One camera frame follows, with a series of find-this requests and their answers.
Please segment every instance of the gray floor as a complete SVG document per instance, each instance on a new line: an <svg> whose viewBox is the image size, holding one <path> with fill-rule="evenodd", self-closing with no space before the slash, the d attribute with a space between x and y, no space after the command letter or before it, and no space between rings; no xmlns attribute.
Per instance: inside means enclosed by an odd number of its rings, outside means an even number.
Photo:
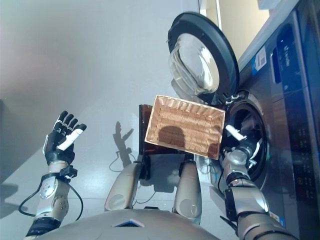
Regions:
<svg viewBox="0 0 320 240"><path fill-rule="evenodd" d="M133 129L125 145L137 157L139 104L152 105L157 94L176 95L170 83L168 29L178 14L199 11L198 6L197 0L1 1L1 239L22 239L33 221L17 207L47 171L41 148L62 110L88 126L75 144L78 177L71 182L84 201L82 217L104 211L118 175L109 169L118 151L116 123L122 136ZM164 172L171 164L156 162L155 169ZM122 168L119 159L111 166ZM136 208L172 208L177 170L170 171L163 181L168 187L157 188L148 203ZM201 226L221 239L236 239L219 219L223 213L212 201L208 174L200 177ZM143 202L153 192L153 185L142 186L136 199ZM27 211L34 213L37 202L36 197L30 200ZM62 225L72 223L80 211L72 192L69 205Z"/></svg>
<svg viewBox="0 0 320 240"><path fill-rule="evenodd" d="M104 211L104 204L108 191L115 180L117 173L109 170L108 165L113 159L104 162L94 162L89 159L78 157L74 161L74 166L78 169L78 177L74 178L71 184L83 198L84 210L81 218L97 215ZM157 167L166 168L161 162ZM121 169L121 161L118 160L114 164L114 168ZM24 216L17 211L20 202L28 196L39 184L41 174L46 171L46 164L39 149L30 159L28 159L14 174L12 174L1 185L1 220L0 220L0 238L6 240L21 239L28 231L33 218ZM219 209L222 206L219 201L213 202L210 191L209 174L206 167L198 171L201 181L202 192L202 218L201 226L218 238L224 240L237 239L231 228L219 219L219 216L224 216L224 213ZM163 179L162 185L176 185L179 177L177 172L173 171L171 175ZM152 177L148 183L157 184L160 179ZM142 209L145 206L159 207L161 210L170 211L173 206L173 200L176 192L156 192L151 200L147 203L136 203L134 208ZM141 186L136 193L138 202L145 202L154 193L154 185ZM65 217L62 226L72 223L80 212L80 201L77 197L69 193L69 212ZM25 210L34 213L37 207L38 198L32 198L25 206Z"/></svg>

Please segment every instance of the wire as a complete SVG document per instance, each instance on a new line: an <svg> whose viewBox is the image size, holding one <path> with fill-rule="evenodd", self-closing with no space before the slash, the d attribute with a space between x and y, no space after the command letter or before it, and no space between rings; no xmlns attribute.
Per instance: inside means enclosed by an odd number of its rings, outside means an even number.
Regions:
<svg viewBox="0 0 320 240"><path fill-rule="evenodd" d="M220 177L219 177L219 180L218 180L218 189L219 189L219 191L220 191L220 193L223 195L224 193L221 191L221 189L220 189L220 181L221 181L221 177L222 177L222 175L224 174L224 170L222 169L222 171L221 171L221 173L220 173Z"/></svg>
<svg viewBox="0 0 320 240"><path fill-rule="evenodd" d="M149 202L154 197L155 194L156 194L156 191L154 191L154 193L151 195L151 197L149 197L149 199L146 200L146 201L137 201L137 200L135 200L135 202L132 205L132 207L134 207L136 204L146 204L147 202Z"/></svg>
<svg viewBox="0 0 320 240"><path fill-rule="evenodd" d="M137 161L137 160L136 160L136 157L135 157L132 153L129 153L129 154L133 157L134 161L136 162L136 161ZM114 170L114 169L111 168L112 164L114 164L115 161L117 161L117 160L119 159L119 153L117 153L116 155L117 155L116 159L113 160L113 161L109 164L109 170L112 171L112 172L115 172L115 173L120 173L120 172L122 172L122 170Z"/></svg>
<svg viewBox="0 0 320 240"><path fill-rule="evenodd" d="M156 191L154 191L154 193L151 195L151 197L149 197L148 200L146 200L146 201L136 201L136 203L137 204L145 204L145 203L149 202L154 197L155 194L156 194Z"/></svg>
<svg viewBox="0 0 320 240"><path fill-rule="evenodd" d="M238 237L238 226L235 225L232 221L230 221L229 219L223 217L223 216L220 216L220 218L225 221L230 227L233 228L233 230L235 230L235 235Z"/></svg>
<svg viewBox="0 0 320 240"><path fill-rule="evenodd" d="M18 211L19 211L21 214L27 215L27 216L30 216L30 217L35 217L35 216L36 216L35 214L32 214L32 213L28 213L28 212L23 211L23 210L22 210L22 207L24 206L24 204L25 204L27 201L29 201L31 198L33 198L33 197L40 191L40 188L41 188L41 186L42 186L42 182L43 182L43 181L40 182L37 190L36 190L34 193L32 193L30 196L28 196L25 200L23 200L23 201L21 202L21 204L19 205ZM81 217L82 212L83 212L83 210L84 210L84 202L83 202L81 196L79 195L79 193L78 193L68 182L67 182L66 184L69 186L69 188L71 188L71 190L75 193L75 195L79 198L79 200L80 200L80 202L81 202L81 211L80 211L79 216L78 216L77 219L76 219L76 221L77 221L77 220Z"/></svg>
<svg viewBox="0 0 320 240"><path fill-rule="evenodd" d="M112 164L114 164L114 163L115 163L115 161L117 161L117 160L118 160L118 158L119 158L119 154L117 153L116 155L117 155L116 159L115 159L115 160L113 160L113 162L111 162L111 163L109 164L109 169L110 169L110 171L112 171L112 172L120 173L120 172L122 172L122 170L113 170L113 169L111 168Z"/></svg>
<svg viewBox="0 0 320 240"><path fill-rule="evenodd" d="M129 153L129 154L133 157L134 161L136 162L137 161L136 157L132 153Z"/></svg>
<svg viewBox="0 0 320 240"><path fill-rule="evenodd" d="M79 198L80 202L81 202L81 211L80 211L80 214L79 216L76 218L76 221L79 220L79 218L81 217L82 215L82 212L84 210L84 201L82 201L82 198L81 196L79 195L79 193L67 182L67 185L69 186L69 188L71 188L71 190L75 193L75 195Z"/></svg>
<svg viewBox="0 0 320 240"><path fill-rule="evenodd" d="M37 190L32 193L30 196L28 196L25 200L22 201L22 203L19 205L18 207L18 211L23 214L23 215L27 215L27 216L30 216L30 217L35 217L36 215L35 214L32 214L32 213L28 213L28 212L25 212L22 210L22 207L24 206L24 204L29 201L30 199L32 199L39 191L40 191L40 188L41 188L41 185L42 185L42 181L40 182Z"/></svg>

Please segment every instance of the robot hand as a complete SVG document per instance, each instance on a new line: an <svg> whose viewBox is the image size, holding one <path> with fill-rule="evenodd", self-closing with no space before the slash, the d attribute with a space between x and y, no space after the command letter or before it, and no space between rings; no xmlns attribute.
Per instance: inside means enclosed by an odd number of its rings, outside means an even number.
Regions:
<svg viewBox="0 0 320 240"><path fill-rule="evenodd" d="M48 165L59 160L71 164L75 159L74 141L87 126L76 125L78 120L73 118L73 114L68 115L67 111L63 111L56 120L52 132L46 136L42 151Z"/></svg>
<svg viewBox="0 0 320 240"><path fill-rule="evenodd" d="M41 177L38 189L19 206L22 214L34 217L26 235L27 239L34 239L60 226L69 209L69 188L81 202L81 212L77 220L82 214L83 201L69 182L71 178L77 176L77 170L71 165L75 159L74 141L87 126L85 124L75 126L78 120L73 118L74 115L68 115L67 111L63 111L56 120L52 132L46 136L42 151L48 164L48 172ZM22 206L38 192L40 201L36 214L22 211Z"/></svg>

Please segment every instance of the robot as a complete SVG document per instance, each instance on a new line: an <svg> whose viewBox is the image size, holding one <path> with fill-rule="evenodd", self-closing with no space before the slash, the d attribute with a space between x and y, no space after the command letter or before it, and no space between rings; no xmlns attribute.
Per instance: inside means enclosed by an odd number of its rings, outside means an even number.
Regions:
<svg viewBox="0 0 320 240"><path fill-rule="evenodd" d="M71 163L75 158L74 141L86 129L75 126L77 119L63 111L46 136L43 154L48 172L41 177L39 187L19 206L23 214L34 217L25 240L155 240L155 239L218 239L199 226L202 214L200 181L196 163L186 159L180 168L180 180L172 211L156 207L134 209L143 162L127 165L116 178L105 202L105 212L80 219L59 228L68 212L69 182L77 176ZM259 143L242 136L232 126L227 127L238 146L223 152L221 163L227 189L224 191L225 219L233 226L240 240L297 239L270 217L268 202L248 175L248 163L259 149ZM22 211L23 204L40 192L36 214Z"/></svg>

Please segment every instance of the woven basket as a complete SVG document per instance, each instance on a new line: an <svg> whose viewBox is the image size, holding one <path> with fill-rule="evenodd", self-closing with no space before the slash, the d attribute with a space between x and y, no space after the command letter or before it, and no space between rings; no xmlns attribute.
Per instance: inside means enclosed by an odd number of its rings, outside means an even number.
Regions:
<svg viewBox="0 0 320 240"><path fill-rule="evenodd" d="M144 140L217 160L224 122L221 109L157 95Z"/></svg>

